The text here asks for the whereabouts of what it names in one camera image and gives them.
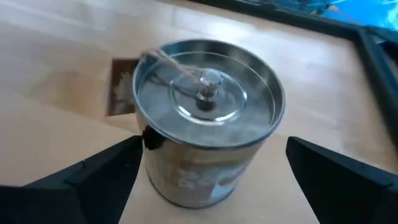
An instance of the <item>wooden floor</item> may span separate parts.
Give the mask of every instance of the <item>wooden floor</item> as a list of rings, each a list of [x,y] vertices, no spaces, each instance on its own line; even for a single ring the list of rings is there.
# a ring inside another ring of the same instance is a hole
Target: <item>wooden floor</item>
[[[173,207],[142,167],[121,223],[317,223],[285,157],[288,136],[398,172],[346,40],[183,0],[0,0],[0,184],[27,184],[139,134],[133,114],[104,117],[111,58],[191,38],[264,59],[284,86],[285,116],[225,202]]]

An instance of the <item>brown card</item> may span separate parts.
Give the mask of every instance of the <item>brown card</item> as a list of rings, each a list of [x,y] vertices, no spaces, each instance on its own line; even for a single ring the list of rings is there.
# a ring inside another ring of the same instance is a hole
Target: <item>brown card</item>
[[[132,103],[131,82],[126,81],[126,76],[132,78],[135,67],[139,58],[113,58],[112,67],[108,77],[106,91],[106,116],[115,116],[121,114],[134,113],[135,108]],[[118,95],[118,91],[122,90],[124,97]]]

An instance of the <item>lid knob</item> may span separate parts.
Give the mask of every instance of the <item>lid knob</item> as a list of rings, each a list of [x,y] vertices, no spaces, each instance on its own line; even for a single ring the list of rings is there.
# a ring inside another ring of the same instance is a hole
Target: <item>lid knob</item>
[[[219,94],[223,77],[215,69],[205,69],[201,73],[200,86],[197,91],[197,106],[204,111],[212,110],[216,106],[215,99]]]
[[[222,82],[223,77],[219,71],[210,68],[202,71],[200,86],[197,93],[199,99],[204,101],[214,101],[214,97],[218,94],[218,88]]]

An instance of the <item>lid rim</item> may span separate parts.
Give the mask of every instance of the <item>lid rim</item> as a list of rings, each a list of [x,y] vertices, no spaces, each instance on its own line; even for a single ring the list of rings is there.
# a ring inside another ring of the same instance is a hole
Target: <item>lid rim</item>
[[[269,126],[268,130],[266,131],[266,133],[264,135],[262,135],[259,138],[254,139],[252,141],[245,142],[243,144],[235,144],[235,145],[230,145],[230,146],[228,146],[228,145],[225,145],[225,146],[207,146],[207,145],[195,144],[195,143],[192,143],[192,142],[187,142],[187,141],[181,140],[179,138],[174,137],[173,134],[166,133],[165,131],[161,130],[156,125],[154,125],[150,121],[148,114],[145,111],[142,110],[141,104],[140,104],[139,99],[138,99],[138,94],[136,94],[137,93],[137,91],[136,91],[137,73],[138,73],[139,68],[144,63],[144,59],[140,58],[139,63],[137,64],[137,66],[136,66],[136,68],[134,69],[134,72],[133,72],[134,75],[133,75],[133,79],[132,79],[132,88],[133,88],[132,94],[133,94],[133,98],[134,98],[134,102],[136,104],[136,107],[139,108],[138,113],[140,113],[142,115],[142,118],[145,119],[147,124],[150,125],[158,133],[163,135],[163,137],[165,137],[165,138],[167,138],[167,139],[169,139],[169,140],[171,140],[173,142],[176,142],[176,143],[179,143],[179,144],[186,144],[188,146],[192,146],[192,147],[197,148],[197,149],[210,150],[210,151],[233,151],[233,150],[244,149],[244,148],[247,148],[249,146],[253,146],[253,145],[255,145],[255,144],[259,143],[259,142],[262,142],[263,140],[268,138],[272,133],[274,133],[274,131],[276,130],[276,127],[282,121],[282,117],[283,117],[284,112],[285,112],[285,91],[283,89],[283,86],[282,86],[279,78],[276,76],[276,74],[273,71],[273,69],[271,69],[270,66],[268,66],[268,64],[265,63],[265,61],[260,59],[257,55],[254,55],[252,52],[250,52],[250,51],[248,51],[248,50],[246,50],[246,49],[244,49],[242,47],[239,47],[239,46],[236,46],[236,45],[233,45],[233,44],[229,44],[229,43],[226,43],[226,42],[222,42],[222,41],[219,41],[219,40],[188,39],[188,40],[181,40],[181,41],[176,41],[176,42],[171,42],[171,43],[168,43],[168,44],[164,44],[160,48],[164,49],[166,46],[177,44],[177,43],[180,43],[180,42],[187,42],[187,41],[211,41],[211,42],[217,42],[217,43],[223,44],[223,45],[228,45],[230,47],[233,47],[233,48],[236,48],[236,49],[239,49],[239,50],[242,50],[242,51],[246,52],[247,54],[249,54],[250,56],[252,56],[256,60],[261,62],[270,71],[271,75],[275,79],[275,82],[277,83],[277,86],[279,87],[279,90],[280,90],[280,103],[281,103],[280,112],[279,112],[277,117],[273,117],[272,118],[271,125]]]

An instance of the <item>tin can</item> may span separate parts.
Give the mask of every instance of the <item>tin can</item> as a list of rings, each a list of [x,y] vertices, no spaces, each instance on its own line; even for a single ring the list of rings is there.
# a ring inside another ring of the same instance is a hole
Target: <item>tin can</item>
[[[235,45],[185,40],[161,49],[197,79],[142,57],[132,94],[144,157],[155,189],[168,201],[203,208],[235,188],[282,119],[285,97],[275,73]]]

